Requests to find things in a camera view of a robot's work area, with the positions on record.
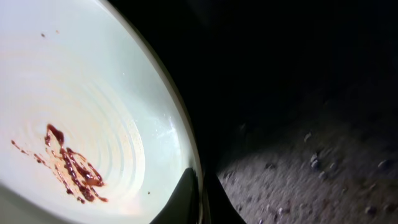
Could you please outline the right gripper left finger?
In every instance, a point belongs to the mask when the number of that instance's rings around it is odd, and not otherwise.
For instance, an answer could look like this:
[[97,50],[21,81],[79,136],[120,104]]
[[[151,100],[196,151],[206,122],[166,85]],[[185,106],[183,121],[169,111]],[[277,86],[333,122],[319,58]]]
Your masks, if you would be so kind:
[[196,224],[198,217],[198,179],[195,171],[187,168],[168,202],[150,224]]

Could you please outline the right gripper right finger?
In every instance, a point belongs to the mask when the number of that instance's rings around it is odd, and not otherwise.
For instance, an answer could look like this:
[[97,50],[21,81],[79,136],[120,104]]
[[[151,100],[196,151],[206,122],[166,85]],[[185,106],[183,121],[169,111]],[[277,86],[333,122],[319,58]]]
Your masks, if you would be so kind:
[[206,224],[245,224],[235,210],[215,173],[206,173],[203,188],[203,222]]

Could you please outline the light blue plate top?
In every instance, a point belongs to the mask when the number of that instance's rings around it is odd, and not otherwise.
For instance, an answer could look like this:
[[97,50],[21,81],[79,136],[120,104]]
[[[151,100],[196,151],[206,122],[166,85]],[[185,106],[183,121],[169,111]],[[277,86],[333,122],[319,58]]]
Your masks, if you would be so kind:
[[150,223],[203,188],[167,71],[106,1],[1,2],[1,222]]

